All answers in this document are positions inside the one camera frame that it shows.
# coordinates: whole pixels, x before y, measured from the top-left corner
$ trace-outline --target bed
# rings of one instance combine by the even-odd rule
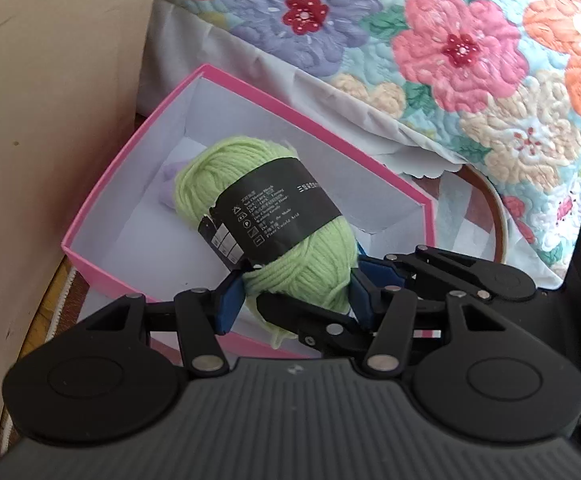
[[[211,62],[400,172],[472,164],[534,277],[563,277],[581,224],[581,0],[156,0],[144,56],[146,111]]]

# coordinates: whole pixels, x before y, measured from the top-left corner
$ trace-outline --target round joint cover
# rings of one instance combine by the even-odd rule
[[[55,446],[136,433],[169,410],[179,390],[161,354],[127,334],[97,330],[46,343],[17,362],[2,386],[17,430]]]
[[[473,272],[484,288],[492,291],[503,300],[528,300],[537,290],[533,279],[523,270],[515,267],[483,262]],[[490,296],[491,294],[488,294],[483,299],[488,299]]]
[[[477,393],[495,400],[522,400],[541,387],[541,375],[534,367],[509,358],[475,363],[469,368],[467,379]]]
[[[111,393],[124,378],[123,368],[104,357],[76,357],[53,368],[48,384],[59,395],[93,399]]]

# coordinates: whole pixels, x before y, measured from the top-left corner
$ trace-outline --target beige wall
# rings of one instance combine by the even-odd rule
[[[0,386],[62,234],[131,131],[151,3],[0,0]]]

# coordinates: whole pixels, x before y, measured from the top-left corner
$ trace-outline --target green yarn ball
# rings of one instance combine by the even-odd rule
[[[219,195],[245,174],[277,158],[294,157],[294,150],[269,140],[229,137],[195,157],[175,179],[177,212],[197,229]],[[290,251],[261,269],[244,274],[246,304],[272,333],[279,348],[294,335],[264,322],[254,299],[261,292],[282,293],[342,314],[349,311],[347,287],[357,266],[357,242],[343,216],[328,222]]]

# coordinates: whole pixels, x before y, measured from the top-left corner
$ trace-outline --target pink flower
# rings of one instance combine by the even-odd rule
[[[524,214],[524,210],[526,209],[524,202],[522,202],[516,196],[503,196],[502,203],[513,217],[513,221],[515,222],[515,225],[517,225],[517,228],[520,230],[520,234],[526,238],[528,243],[534,243],[535,235],[533,234],[533,231],[530,227],[528,227],[528,225],[520,220]]]
[[[490,0],[407,0],[405,17],[395,61],[405,79],[430,85],[444,110],[483,110],[488,94],[509,97],[528,74],[517,27]]]

